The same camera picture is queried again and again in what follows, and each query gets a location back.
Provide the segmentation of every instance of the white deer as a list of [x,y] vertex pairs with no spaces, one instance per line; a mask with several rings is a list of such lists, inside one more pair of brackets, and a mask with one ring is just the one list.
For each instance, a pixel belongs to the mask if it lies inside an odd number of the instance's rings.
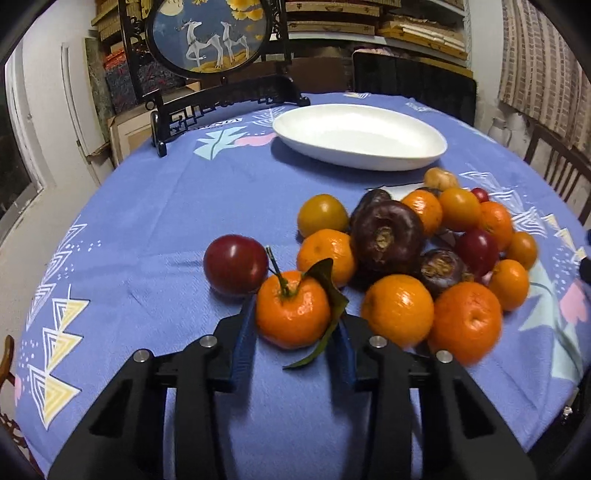
[[242,45],[246,49],[246,58],[249,57],[248,54],[248,43],[246,43],[246,37],[243,35],[238,40],[233,41],[230,38],[230,24],[227,22],[220,22],[223,25],[223,35],[222,41],[226,48],[228,49],[228,55],[230,56],[230,64],[234,63],[234,52],[232,51],[232,47],[234,45]]
[[186,57],[189,60],[196,61],[197,67],[200,67],[201,60],[205,58],[199,56],[200,51],[205,47],[212,45],[217,50],[216,68],[221,68],[223,66],[223,48],[222,44],[220,43],[220,36],[215,34],[207,42],[201,43],[195,36],[195,29],[201,24],[202,22],[194,22],[193,20],[189,20],[188,22],[184,22],[183,26],[178,29],[180,31],[184,28],[187,28],[187,43],[189,44],[189,49],[187,50]]

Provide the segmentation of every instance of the brown checkered curtain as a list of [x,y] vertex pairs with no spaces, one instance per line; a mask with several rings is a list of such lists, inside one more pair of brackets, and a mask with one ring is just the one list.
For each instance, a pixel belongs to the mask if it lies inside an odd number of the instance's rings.
[[591,85],[554,25],[528,0],[502,0],[499,98],[591,158]]

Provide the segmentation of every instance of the white bowl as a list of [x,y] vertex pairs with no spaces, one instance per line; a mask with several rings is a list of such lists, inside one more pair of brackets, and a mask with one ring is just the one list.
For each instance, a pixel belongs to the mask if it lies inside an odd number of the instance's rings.
[[447,150],[445,137],[431,125],[366,105],[295,108],[277,117],[273,130],[299,153],[364,170],[415,170]]

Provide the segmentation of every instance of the table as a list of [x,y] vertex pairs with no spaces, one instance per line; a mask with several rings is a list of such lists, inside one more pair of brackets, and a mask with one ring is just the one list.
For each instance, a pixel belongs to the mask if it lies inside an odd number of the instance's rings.
[[[585,256],[582,227],[537,173],[462,122],[401,97],[310,97],[313,105],[380,106],[436,127],[449,143],[440,164],[463,186],[484,187],[511,211],[517,229],[535,236],[540,262],[531,270],[528,300],[506,315],[501,341],[470,369],[530,447],[591,361],[589,305],[576,278]],[[296,215],[309,197],[330,193],[351,211],[367,188],[421,181],[424,170],[357,171],[291,151],[271,128],[291,108],[220,109],[204,119],[217,123],[169,144],[165,158],[144,145],[68,230],[35,293],[15,360],[17,420],[44,472],[133,351],[182,350],[238,311],[238,303],[218,298],[204,279],[203,254],[213,239],[254,237],[291,269]],[[345,294],[350,313],[358,313],[361,293]],[[324,356],[305,369],[281,369],[302,356],[258,341],[250,381],[234,395],[217,395],[229,479],[359,478],[368,396],[331,386]],[[171,392],[166,478],[174,475],[173,402]],[[415,473],[420,462],[415,442]]]

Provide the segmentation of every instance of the moon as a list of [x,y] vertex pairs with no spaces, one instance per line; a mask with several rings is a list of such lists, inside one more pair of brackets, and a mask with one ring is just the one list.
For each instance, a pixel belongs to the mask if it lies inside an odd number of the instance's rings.
[[165,0],[158,12],[169,17],[175,17],[183,11],[183,0]]

